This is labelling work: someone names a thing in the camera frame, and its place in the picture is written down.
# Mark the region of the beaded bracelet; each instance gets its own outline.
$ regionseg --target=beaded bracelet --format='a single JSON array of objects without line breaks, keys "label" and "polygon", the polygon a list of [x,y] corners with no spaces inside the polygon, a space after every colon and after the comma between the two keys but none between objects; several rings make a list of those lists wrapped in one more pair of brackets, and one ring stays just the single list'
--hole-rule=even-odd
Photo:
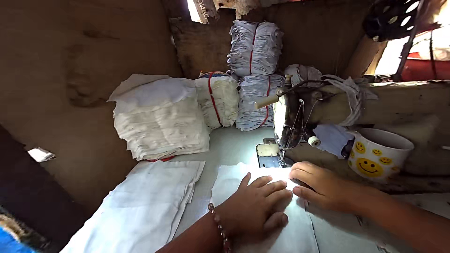
[{"label": "beaded bracelet", "polygon": [[213,215],[214,221],[217,223],[217,228],[220,231],[220,235],[223,238],[224,252],[225,253],[231,253],[230,241],[228,240],[228,237],[226,237],[226,235],[225,235],[225,231],[223,230],[222,225],[221,225],[221,218],[219,217],[218,214],[216,214],[216,210],[214,208],[214,204],[213,203],[209,203],[208,204],[208,210]]}]

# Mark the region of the red object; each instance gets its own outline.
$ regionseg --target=red object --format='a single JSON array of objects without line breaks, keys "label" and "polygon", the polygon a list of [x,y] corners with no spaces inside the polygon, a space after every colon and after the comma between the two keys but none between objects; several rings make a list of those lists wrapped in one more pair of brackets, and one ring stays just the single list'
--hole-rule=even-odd
[{"label": "red object", "polygon": [[163,159],[152,159],[152,160],[147,160],[147,162],[151,162],[151,163],[156,162],[156,161],[167,162],[167,161],[169,161],[170,159],[172,159],[172,158],[174,158],[174,157],[175,157],[175,156],[173,155],[173,156],[171,156],[171,157],[167,157],[167,158],[163,158]]},{"label": "red object", "polygon": [[[258,30],[258,26],[259,26],[259,23],[256,24],[255,35],[253,36],[252,45],[255,45],[256,30]],[[253,58],[253,48],[252,48],[252,51],[250,52],[250,75],[252,74],[252,58]]]},{"label": "red object", "polygon": [[[414,59],[410,54],[401,73],[402,81],[426,81],[436,79],[433,74],[431,60]],[[434,61],[437,79],[450,79],[450,61]]]},{"label": "red object", "polygon": [[[269,96],[269,91],[270,91],[270,76],[269,76],[269,87],[267,88],[267,94],[266,94],[266,97]],[[264,121],[259,125],[260,127],[261,127],[262,125],[264,125],[264,123],[266,122],[266,120],[267,120],[268,117],[269,117],[269,106],[266,106],[266,107],[265,107],[265,119],[264,119]]]},{"label": "red object", "polygon": [[221,118],[219,117],[219,112],[217,111],[217,108],[216,108],[216,102],[214,101],[214,97],[212,96],[211,77],[213,74],[214,74],[214,72],[211,72],[211,74],[209,74],[209,78],[208,78],[209,95],[211,96],[212,106],[214,107],[214,110],[216,111],[217,120],[219,121],[220,126],[223,127]]}]

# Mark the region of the sewing machine handle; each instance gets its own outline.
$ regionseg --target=sewing machine handle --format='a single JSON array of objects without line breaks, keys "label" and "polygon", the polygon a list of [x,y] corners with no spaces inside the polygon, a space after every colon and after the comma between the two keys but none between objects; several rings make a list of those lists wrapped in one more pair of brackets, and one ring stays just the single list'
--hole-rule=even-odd
[{"label": "sewing machine handle", "polygon": [[268,105],[274,104],[280,101],[280,98],[277,95],[271,95],[268,97],[259,97],[255,99],[254,105],[256,109],[261,109]]}]

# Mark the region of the red string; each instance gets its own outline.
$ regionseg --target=red string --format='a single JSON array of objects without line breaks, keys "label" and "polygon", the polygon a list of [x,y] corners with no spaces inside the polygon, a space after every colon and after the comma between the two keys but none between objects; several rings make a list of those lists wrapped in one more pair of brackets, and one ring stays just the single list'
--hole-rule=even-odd
[{"label": "red string", "polygon": [[[258,26],[259,26],[259,23],[256,24],[255,35],[253,36],[252,46],[254,46],[254,44],[255,44],[256,30],[258,29]],[[250,75],[252,74],[252,58],[253,58],[253,47],[252,47],[252,51],[250,52]]]},{"label": "red string", "polygon": [[163,162],[167,162],[167,161],[169,161],[170,159],[172,159],[172,158],[174,158],[175,156],[170,156],[170,157],[167,157],[167,158],[163,158],[163,159],[151,159],[151,160],[148,160],[147,159],[147,162],[156,162],[156,161],[163,161]]},{"label": "red string", "polygon": [[[266,94],[266,97],[269,96],[269,91],[270,91],[270,76],[269,76],[269,87],[267,88],[267,94]],[[269,117],[269,106],[266,106],[266,107],[265,107],[265,119],[264,119],[264,121],[259,125],[260,127],[261,127],[262,125],[264,125],[264,123],[266,122],[266,120],[267,120],[268,117]]]},{"label": "red string", "polygon": [[214,97],[212,96],[211,77],[213,74],[214,74],[214,72],[211,72],[211,74],[209,74],[209,78],[208,78],[209,95],[211,96],[212,106],[214,107],[214,110],[216,111],[217,120],[219,121],[220,126],[223,127],[221,118],[219,117],[219,112],[217,111],[217,108],[216,108],[216,102],[214,101]]}]

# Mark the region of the cardboard wall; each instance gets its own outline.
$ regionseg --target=cardboard wall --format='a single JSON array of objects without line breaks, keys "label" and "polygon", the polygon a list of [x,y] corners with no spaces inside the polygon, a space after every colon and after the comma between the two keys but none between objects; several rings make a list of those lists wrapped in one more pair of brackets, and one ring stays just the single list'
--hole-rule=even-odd
[{"label": "cardboard wall", "polygon": [[[324,74],[341,75],[364,35],[362,21],[371,4],[360,0],[289,2],[254,9],[242,19],[273,22],[284,32],[280,69],[299,63],[313,65]],[[219,9],[219,15],[219,20],[208,25],[180,18],[171,20],[186,77],[195,78],[200,70],[228,69],[226,55],[231,48],[229,31],[235,11]]]},{"label": "cardboard wall", "polygon": [[0,123],[89,212],[135,165],[109,94],[132,73],[181,76],[160,0],[18,0],[0,7]]}]

